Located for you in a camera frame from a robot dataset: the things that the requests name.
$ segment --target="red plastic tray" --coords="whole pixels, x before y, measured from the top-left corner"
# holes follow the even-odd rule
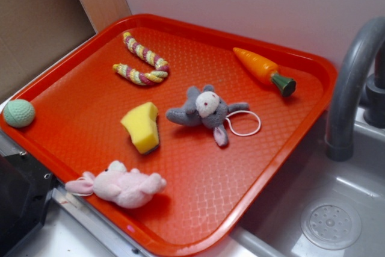
[[[126,63],[152,70],[123,44],[123,32],[170,64],[160,85],[140,87],[112,71]],[[232,48],[257,52],[297,81],[297,91],[282,98],[275,87],[255,80]],[[158,172],[168,185],[139,209],[122,209],[97,198],[86,200],[145,249],[165,256],[192,255],[221,240],[294,147],[325,110],[336,71],[325,59],[293,49],[222,33],[152,15],[125,18],[99,33],[14,99],[30,101],[35,121],[14,129],[0,118],[1,128],[37,157],[63,182],[89,170],[98,174],[119,159],[128,169]],[[228,104],[248,102],[262,120],[251,137],[229,132],[229,145],[216,145],[203,126],[187,128],[169,122],[165,112],[181,106],[191,85],[213,84]],[[159,110],[160,146],[140,155],[120,124],[133,107],[152,101]],[[236,117],[237,130],[256,123]]]

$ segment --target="green ball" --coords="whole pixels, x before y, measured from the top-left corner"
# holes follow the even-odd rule
[[[28,126],[35,119],[35,109],[24,99],[9,101],[3,112],[4,120],[14,128]]]

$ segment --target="drain cover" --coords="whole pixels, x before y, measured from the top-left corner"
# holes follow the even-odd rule
[[[307,239],[320,248],[340,250],[352,245],[361,234],[361,219],[348,203],[319,199],[306,206],[301,228]]]

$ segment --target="candy cane rope toy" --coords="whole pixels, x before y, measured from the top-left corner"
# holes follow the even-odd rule
[[[158,54],[138,43],[132,37],[131,33],[123,34],[123,42],[126,44],[129,51],[146,63],[155,67],[155,70],[150,73],[143,73],[129,67],[126,64],[120,63],[113,65],[112,68],[114,71],[138,85],[154,85],[163,82],[163,80],[168,76],[168,62],[161,58]]]

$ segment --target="sink basin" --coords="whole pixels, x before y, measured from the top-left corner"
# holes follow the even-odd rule
[[[354,156],[336,162],[325,155],[325,123],[322,116],[239,222],[244,234],[233,237],[263,244],[257,256],[384,256],[385,132],[356,122]]]

